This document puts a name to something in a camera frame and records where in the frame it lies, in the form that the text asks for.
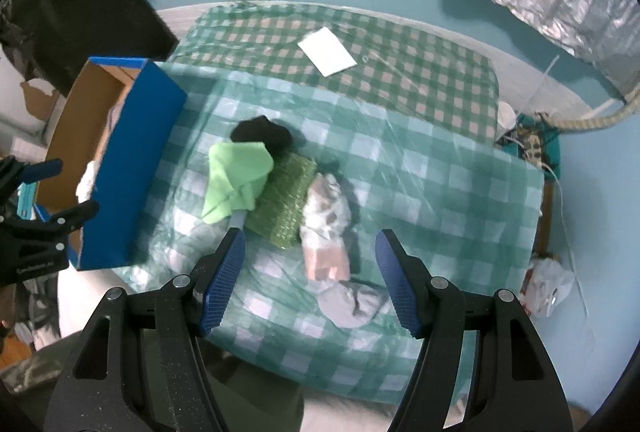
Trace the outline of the grey sock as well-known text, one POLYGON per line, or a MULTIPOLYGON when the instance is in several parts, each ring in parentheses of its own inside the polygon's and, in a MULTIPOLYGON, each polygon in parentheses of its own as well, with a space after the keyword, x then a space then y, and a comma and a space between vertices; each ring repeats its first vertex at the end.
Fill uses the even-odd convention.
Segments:
POLYGON ((341 329, 370 324, 386 301, 381 289, 358 282, 336 282, 317 296, 321 313, 341 329))

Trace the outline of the green sparkly knit cloth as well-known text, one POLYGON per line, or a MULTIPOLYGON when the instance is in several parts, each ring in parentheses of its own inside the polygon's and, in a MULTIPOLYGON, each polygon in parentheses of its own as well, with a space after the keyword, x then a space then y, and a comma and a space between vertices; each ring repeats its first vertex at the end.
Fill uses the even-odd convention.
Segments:
POLYGON ((278 248, 293 247, 298 241, 308 188, 316 172, 317 165, 312 160, 292 152, 280 155, 255 209, 247 215, 245 227, 278 248))

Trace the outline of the white pink cloth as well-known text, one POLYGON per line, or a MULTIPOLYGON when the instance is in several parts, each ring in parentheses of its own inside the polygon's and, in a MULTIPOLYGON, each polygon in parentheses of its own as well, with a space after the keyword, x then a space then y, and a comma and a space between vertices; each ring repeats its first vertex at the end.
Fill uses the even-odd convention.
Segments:
POLYGON ((352 212, 336 178, 317 173, 308 188, 299 229, 309 280, 349 280, 350 264, 343 235, 350 222, 352 212))

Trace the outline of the light green cloth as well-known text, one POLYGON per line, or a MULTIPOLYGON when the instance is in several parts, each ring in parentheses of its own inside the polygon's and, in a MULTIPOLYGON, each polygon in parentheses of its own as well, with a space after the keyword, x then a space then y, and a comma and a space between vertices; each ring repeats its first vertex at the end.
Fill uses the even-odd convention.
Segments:
POLYGON ((253 211, 274 160, 261 142, 221 142, 208 152, 208 183, 201 218, 216 224, 235 211, 253 211))

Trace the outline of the black soft cloth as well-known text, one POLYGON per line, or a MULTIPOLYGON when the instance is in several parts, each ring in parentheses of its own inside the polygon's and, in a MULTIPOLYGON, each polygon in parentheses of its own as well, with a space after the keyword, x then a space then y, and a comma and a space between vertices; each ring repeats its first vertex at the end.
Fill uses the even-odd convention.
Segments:
POLYGON ((285 152, 293 144, 291 132, 266 116, 241 121, 230 138, 233 143, 262 143, 272 156, 285 152))

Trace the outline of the blue cardboard box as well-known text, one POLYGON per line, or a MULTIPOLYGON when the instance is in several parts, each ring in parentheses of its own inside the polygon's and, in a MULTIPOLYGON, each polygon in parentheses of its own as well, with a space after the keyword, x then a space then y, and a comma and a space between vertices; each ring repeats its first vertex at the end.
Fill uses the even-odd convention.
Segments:
POLYGON ((68 93, 47 150, 60 175, 39 184, 36 203, 50 213, 73 207, 87 166, 96 216, 73 233, 73 267, 102 270, 130 262, 138 221, 186 92, 152 60, 93 57, 68 93))

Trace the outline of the light green checkered tablecloth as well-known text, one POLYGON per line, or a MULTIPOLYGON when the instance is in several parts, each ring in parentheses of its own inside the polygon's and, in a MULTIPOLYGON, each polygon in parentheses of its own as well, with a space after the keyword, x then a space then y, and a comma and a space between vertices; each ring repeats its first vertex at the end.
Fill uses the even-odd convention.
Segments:
MULTIPOLYGON (((297 155, 331 173, 352 218, 344 241, 352 279, 381 287, 375 238, 392 230, 407 253, 463 291, 518 290, 533 249, 544 174, 526 161, 430 122, 322 88, 241 71, 163 64, 186 91, 139 220, 134 291, 160 288, 221 240, 226 224, 201 212, 208 152, 241 121, 286 126, 297 155)), ((232 355, 326 392, 396 404, 420 344, 384 304, 367 325, 338 328, 324 316, 321 286, 302 249, 255 233, 221 325, 209 339, 232 355)))

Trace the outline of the white plastic bag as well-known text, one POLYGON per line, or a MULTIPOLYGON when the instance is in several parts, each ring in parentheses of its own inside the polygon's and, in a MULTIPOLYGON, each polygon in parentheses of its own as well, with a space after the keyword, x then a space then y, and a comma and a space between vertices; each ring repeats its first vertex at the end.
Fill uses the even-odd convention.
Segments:
POLYGON ((575 274, 551 258, 533 257, 529 261, 518 300, 525 313, 549 317, 573 289, 575 274))

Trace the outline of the dark green checkered cloth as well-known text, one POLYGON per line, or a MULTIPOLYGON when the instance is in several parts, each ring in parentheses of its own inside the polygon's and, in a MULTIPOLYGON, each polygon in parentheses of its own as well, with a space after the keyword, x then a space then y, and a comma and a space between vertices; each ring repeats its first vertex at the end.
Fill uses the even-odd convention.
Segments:
POLYGON ((487 56, 358 10, 289 2, 215 4, 180 36, 168 59, 324 88, 486 145, 497 136, 498 78, 487 56), (300 46, 321 29, 351 58, 329 77, 300 46))

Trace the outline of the white paper sheet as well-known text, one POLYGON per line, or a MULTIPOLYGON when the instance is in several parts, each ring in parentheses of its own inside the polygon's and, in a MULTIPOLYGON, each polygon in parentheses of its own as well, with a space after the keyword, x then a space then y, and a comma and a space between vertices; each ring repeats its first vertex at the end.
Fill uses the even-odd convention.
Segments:
POLYGON ((328 28, 308 33, 297 46, 309 58, 322 77, 328 78, 357 65, 356 59, 328 28))

